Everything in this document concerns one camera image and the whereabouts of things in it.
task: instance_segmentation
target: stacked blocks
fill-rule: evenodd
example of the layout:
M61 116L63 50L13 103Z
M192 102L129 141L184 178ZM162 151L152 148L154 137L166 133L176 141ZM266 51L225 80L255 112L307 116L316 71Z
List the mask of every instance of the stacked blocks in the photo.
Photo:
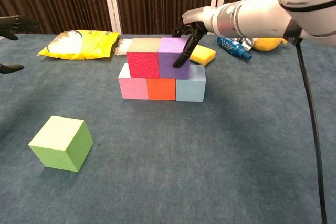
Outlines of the stacked blocks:
M173 64L183 52L186 38L136 38L127 51L128 63L119 74L124 99L203 102L205 69Z
M51 116L28 146L46 167L78 172L93 140L83 120Z

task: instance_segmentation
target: yellow chip bag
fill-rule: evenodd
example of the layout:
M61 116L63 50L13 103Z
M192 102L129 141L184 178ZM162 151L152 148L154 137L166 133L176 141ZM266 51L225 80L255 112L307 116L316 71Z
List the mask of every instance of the yellow chip bag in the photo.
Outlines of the yellow chip bag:
M65 31L60 33L37 55L66 60L108 58L118 35L118 33L110 31Z

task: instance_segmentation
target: green foam cube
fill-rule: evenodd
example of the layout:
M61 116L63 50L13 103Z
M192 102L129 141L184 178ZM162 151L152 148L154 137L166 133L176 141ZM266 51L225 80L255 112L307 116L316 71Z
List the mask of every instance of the green foam cube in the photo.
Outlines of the green foam cube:
M93 140L84 120L51 116L28 145L44 166L78 172Z

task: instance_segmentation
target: orange foam cube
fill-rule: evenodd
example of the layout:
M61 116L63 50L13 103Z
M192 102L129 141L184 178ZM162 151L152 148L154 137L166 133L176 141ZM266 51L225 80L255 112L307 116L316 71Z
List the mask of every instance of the orange foam cube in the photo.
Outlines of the orange foam cube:
M176 99L176 79L147 79L149 100Z

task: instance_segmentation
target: pink foam cube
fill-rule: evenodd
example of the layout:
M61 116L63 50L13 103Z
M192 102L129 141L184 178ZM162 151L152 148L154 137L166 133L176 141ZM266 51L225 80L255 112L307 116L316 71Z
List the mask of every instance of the pink foam cube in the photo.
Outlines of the pink foam cube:
M119 74L119 86L124 99L148 100L145 78L131 78L129 64L125 63Z
M159 38L134 38L127 50L132 78L159 78Z

